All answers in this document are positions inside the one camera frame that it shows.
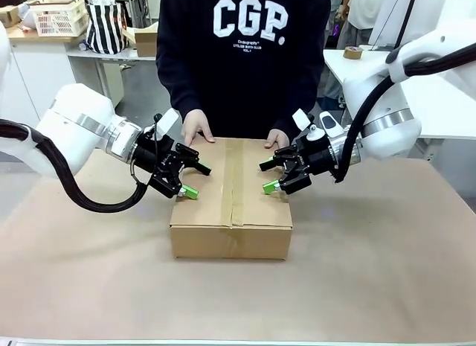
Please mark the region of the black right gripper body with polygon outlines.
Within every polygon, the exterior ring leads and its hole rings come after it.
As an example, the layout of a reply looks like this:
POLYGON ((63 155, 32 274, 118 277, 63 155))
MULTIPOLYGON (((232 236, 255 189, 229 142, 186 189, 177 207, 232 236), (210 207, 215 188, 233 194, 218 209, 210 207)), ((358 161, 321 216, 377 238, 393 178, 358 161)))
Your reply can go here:
POLYGON ((296 140, 298 155, 302 157, 306 172, 311 175, 319 175, 325 172, 333 172, 335 158, 330 151, 328 137, 324 136, 315 141, 310 141, 306 136, 296 140))

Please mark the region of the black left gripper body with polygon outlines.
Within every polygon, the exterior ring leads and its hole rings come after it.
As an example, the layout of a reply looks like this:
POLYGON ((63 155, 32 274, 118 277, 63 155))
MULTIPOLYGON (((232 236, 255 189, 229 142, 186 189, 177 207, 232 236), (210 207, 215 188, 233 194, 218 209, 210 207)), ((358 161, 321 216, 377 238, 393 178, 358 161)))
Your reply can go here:
POLYGON ((155 140, 151 132, 142 132, 136 140, 137 147, 132 155, 134 165, 148 173, 159 170, 163 174, 178 175, 178 169, 173 168, 167 160, 172 155, 174 143, 168 135, 155 140))

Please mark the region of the person's left hand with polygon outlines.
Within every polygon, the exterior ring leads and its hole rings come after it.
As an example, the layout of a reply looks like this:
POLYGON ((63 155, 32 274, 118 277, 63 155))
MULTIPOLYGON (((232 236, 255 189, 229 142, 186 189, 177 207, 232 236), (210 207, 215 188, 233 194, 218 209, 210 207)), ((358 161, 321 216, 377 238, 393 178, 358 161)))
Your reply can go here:
POLYGON ((271 149, 272 147, 281 149, 284 147, 288 147, 289 144, 290 140, 285 132, 280 129, 271 129, 264 143, 264 147, 266 149, 271 149))

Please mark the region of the person's right hand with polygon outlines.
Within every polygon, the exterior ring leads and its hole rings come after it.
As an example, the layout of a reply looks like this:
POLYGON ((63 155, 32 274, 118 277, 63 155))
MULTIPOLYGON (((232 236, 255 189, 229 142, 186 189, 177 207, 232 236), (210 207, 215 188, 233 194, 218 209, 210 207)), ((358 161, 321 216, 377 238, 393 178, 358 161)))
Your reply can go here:
POLYGON ((193 139, 200 134, 203 134, 207 142, 215 142, 204 112, 201 109, 194 109, 186 114, 182 124, 181 135, 184 144, 190 146, 193 139))

